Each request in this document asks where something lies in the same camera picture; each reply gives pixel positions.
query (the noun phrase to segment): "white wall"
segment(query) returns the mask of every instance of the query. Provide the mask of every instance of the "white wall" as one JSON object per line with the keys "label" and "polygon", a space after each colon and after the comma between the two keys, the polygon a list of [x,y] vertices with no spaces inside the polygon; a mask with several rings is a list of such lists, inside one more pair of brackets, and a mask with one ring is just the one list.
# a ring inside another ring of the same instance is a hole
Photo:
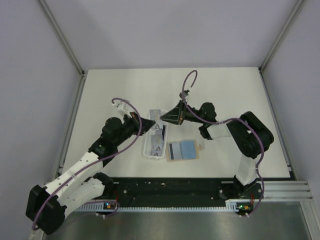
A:
{"label": "white wall", "polygon": [[0,3],[0,235],[26,239],[30,189],[52,177],[79,75],[35,0]]}
{"label": "white wall", "polygon": [[320,1],[308,0],[265,77],[296,172],[320,210]]}
{"label": "white wall", "polygon": [[47,0],[85,69],[260,66],[297,0]]}

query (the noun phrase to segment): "purple cable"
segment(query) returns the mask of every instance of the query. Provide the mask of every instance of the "purple cable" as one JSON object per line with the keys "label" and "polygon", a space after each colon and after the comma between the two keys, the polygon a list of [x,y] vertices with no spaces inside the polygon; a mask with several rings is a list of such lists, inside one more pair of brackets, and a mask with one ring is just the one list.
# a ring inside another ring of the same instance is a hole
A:
{"label": "purple cable", "polygon": [[[104,157],[104,158],[102,158],[102,159],[96,160],[96,161],[88,164],[87,166],[81,168],[79,171],[77,171],[77,172],[74,174],[75,176],[77,176],[77,175],[78,175],[79,173],[81,173],[82,171],[90,168],[91,166],[93,166],[93,165],[95,165],[95,164],[97,164],[97,163],[100,163],[100,162],[102,162],[102,161],[104,161],[104,160],[113,158],[113,157],[115,157],[115,156],[123,153],[123,152],[126,151],[128,148],[130,148],[130,147],[137,141],[138,137],[140,136],[141,131],[142,131],[142,119],[141,119],[141,116],[140,116],[138,110],[137,110],[129,101],[127,101],[127,100],[125,100],[125,99],[122,99],[122,98],[119,98],[119,97],[115,97],[115,98],[113,98],[113,99],[111,100],[111,102],[114,104],[114,103],[115,103],[115,100],[120,100],[120,101],[128,104],[128,105],[135,111],[136,115],[138,116],[138,118],[139,118],[139,130],[138,130],[138,133],[137,133],[135,139],[134,139],[128,146],[126,146],[124,149],[122,149],[121,151],[119,151],[119,152],[117,152],[117,153],[114,153],[114,154],[112,154],[112,155],[110,155],[110,156],[106,156],[106,157]],[[51,195],[43,202],[43,204],[42,204],[42,206],[40,207],[39,211],[38,211],[37,214],[35,215],[34,221],[33,221],[33,223],[32,223],[32,230],[33,230],[33,231],[36,231],[36,230],[39,229],[39,227],[36,227],[36,224],[37,224],[37,221],[38,221],[38,219],[39,219],[39,216],[40,216],[41,212],[44,210],[45,205],[47,204],[47,202],[48,202],[54,195],[56,195],[57,192],[59,192],[66,184],[68,184],[72,179],[73,179],[73,177],[68,178],[68,179],[67,179],[64,183],[62,183],[53,193],[51,193]]]}
{"label": "purple cable", "polygon": [[[106,217],[113,216],[120,208],[120,204],[117,201],[112,201],[112,200],[108,200],[108,201],[107,200],[105,200],[105,201],[103,201],[103,200],[101,200],[101,201],[99,201],[99,200],[98,201],[88,201],[84,205],[87,205],[87,204],[99,204],[99,203],[109,203],[109,204],[116,204],[117,205],[117,208],[113,212],[111,212],[110,214],[105,215]],[[79,220],[80,218],[85,217],[85,216],[89,216],[89,215],[96,215],[96,213],[89,212],[89,213],[86,213],[86,214],[82,214],[82,215],[76,217],[75,219],[73,219],[71,222],[68,222],[65,226],[63,226],[63,228],[60,228],[58,231],[55,231],[52,235],[60,234],[65,229],[67,229],[71,224],[73,224],[74,222]]]}
{"label": "purple cable", "polygon": [[229,121],[232,121],[232,120],[237,120],[239,121],[240,123],[242,123],[244,126],[246,126],[247,129],[249,129],[252,134],[255,136],[255,138],[257,139],[259,145],[260,145],[260,148],[261,148],[261,156],[260,156],[260,159],[259,161],[256,163],[255,165],[255,168],[256,168],[256,174],[258,175],[258,177],[260,178],[261,180],[261,185],[262,185],[262,190],[261,190],[261,196],[258,200],[258,202],[256,203],[255,205],[255,208],[252,210],[252,212],[250,212],[248,214],[248,216],[251,216],[255,211],[256,209],[259,207],[262,199],[264,198],[264,193],[265,193],[265,183],[264,183],[264,179],[262,178],[262,176],[260,175],[259,173],[259,164],[261,163],[262,159],[264,158],[265,156],[265,149],[264,149],[264,145],[263,143],[261,142],[261,139],[259,138],[259,136],[257,135],[257,133],[252,129],[252,127],[250,127],[245,121],[243,121],[242,119],[240,118],[229,118],[227,120],[224,120],[224,121],[217,121],[217,122],[211,122],[211,121],[207,121],[199,116],[197,116],[193,111],[192,109],[188,106],[188,103],[186,101],[186,98],[185,98],[185,86],[186,86],[186,82],[188,80],[188,78],[190,77],[191,74],[195,73],[195,77],[194,77],[194,80],[191,84],[191,88],[193,87],[193,85],[195,84],[196,80],[197,80],[197,77],[198,77],[198,71],[197,70],[192,70],[191,72],[189,72],[189,74],[185,77],[184,81],[183,81],[183,85],[182,85],[182,100],[183,100],[183,103],[185,105],[185,107],[189,110],[190,113],[192,113],[192,115],[194,115],[197,119],[199,119],[200,121],[206,123],[206,124],[212,124],[212,125],[218,125],[218,124],[225,124]]}

